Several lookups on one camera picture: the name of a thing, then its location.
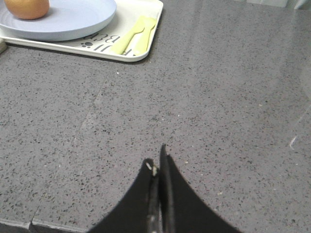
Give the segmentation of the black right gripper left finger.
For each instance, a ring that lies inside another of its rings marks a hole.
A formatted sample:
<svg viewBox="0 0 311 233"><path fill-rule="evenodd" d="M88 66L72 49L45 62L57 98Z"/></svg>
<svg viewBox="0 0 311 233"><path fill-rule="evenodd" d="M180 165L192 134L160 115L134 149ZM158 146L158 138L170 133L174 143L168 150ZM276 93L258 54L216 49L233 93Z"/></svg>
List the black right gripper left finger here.
<svg viewBox="0 0 311 233"><path fill-rule="evenodd" d="M159 176L152 159L142 162L133 184L116 207L90 233L158 233Z"/></svg>

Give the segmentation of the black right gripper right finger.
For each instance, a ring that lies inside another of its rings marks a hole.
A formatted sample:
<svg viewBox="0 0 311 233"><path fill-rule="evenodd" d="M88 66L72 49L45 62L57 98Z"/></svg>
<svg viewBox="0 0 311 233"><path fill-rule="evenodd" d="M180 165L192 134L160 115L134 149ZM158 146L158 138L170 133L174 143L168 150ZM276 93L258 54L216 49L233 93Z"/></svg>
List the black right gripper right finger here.
<svg viewBox="0 0 311 233"><path fill-rule="evenodd" d="M166 145L160 151L159 197L165 233L238 233L193 191L180 174Z"/></svg>

